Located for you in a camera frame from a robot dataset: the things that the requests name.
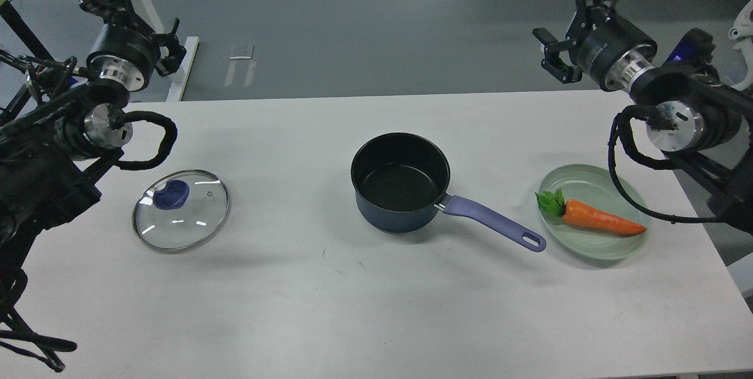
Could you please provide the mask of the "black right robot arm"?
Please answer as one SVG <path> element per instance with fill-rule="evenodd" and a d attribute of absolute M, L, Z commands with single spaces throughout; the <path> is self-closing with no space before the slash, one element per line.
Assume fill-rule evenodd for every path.
<path fill-rule="evenodd" d="M 614 116 L 608 141 L 609 177 L 638 211 L 677 224 L 727 224 L 751 232 L 751 149 L 732 168 L 704 151 L 751 126 L 751 97 L 719 81 L 712 66 L 712 37 L 689 30 L 670 57 L 656 66 L 657 44 L 617 11 L 619 0 L 575 0 L 565 39 L 545 28 L 541 67 L 563 84 L 588 76 L 602 91 L 626 92 L 632 103 Z M 616 144 L 637 164 L 656 171 L 681 170 L 708 192 L 709 217 L 654 212 L 633 200 L 618 178 Z"/>

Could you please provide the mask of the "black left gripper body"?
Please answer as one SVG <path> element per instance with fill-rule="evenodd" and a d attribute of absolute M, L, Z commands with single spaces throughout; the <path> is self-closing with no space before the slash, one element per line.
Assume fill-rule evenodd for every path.
<path fill-rule="evenodd" d="M 121 26 L 105 24 L 86 58 L 97 77 L 112 79 L 128 92 L 148 86 L 161 52 L 148 38 Z"/>

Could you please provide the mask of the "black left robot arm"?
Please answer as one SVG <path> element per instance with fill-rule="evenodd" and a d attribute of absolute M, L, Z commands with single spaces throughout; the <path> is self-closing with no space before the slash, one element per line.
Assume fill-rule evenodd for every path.
<path fill-rule="evenodd" d="M 11 2 L 2 1 L 2 19 L 31 52 L 2 51 L 2 63 L 26 76 L 2 108 L 2 347 L 56 372 L 65 370 L 59 353 L 77 344 L 35 333 L 17 312 L 28 283 L 22 266 L 41 232 L 99 202 L 96 183 L 108 170 L 143 171 L 167 159 L 178 137 L 172 119 L 124 108 L 153 74 L 176 73 L 186 55 L 176 35 L 179 20 L 158 33 L 131 0 L 79 0 L 79 6 L 103 22 L 84 65 L 73 56 L 54 60 Z"/>

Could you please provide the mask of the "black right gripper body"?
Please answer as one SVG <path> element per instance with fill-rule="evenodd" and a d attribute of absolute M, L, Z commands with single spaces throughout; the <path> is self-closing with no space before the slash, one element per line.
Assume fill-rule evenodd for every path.
<path fill-rule="evenodd" d="M 569 54 L 573 63 L 602 91 L 613 92 L 626 85 L 619 78 L 621 71 L 612 73 L 612 68 L 630 52 L 651 62 L 657 53 L 657 43 L 622 15 L 611 14 L 601 25 L 576 38 L 576 47 Z"/>

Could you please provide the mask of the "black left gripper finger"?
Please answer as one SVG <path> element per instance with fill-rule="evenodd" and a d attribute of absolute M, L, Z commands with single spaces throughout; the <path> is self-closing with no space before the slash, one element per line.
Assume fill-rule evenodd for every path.
<path fill-rule="evenodd" d="M 130 0 L 79 0 L 79 7 L 107 25 L 137 29 L 137 14 Z"/>
<path fill-rule="evenodd" d="M 154 34 L 154 44 L 158 49 L 166 49 L 167 55 L 161 55 L 156 60 L 154 68 L 161 78 L 177 73 L 181 63 L 185 59 L 186 49 L 181 45 L 177 31 L 180 20 L 173 20 L 172 28 L 169 32 Z"/>

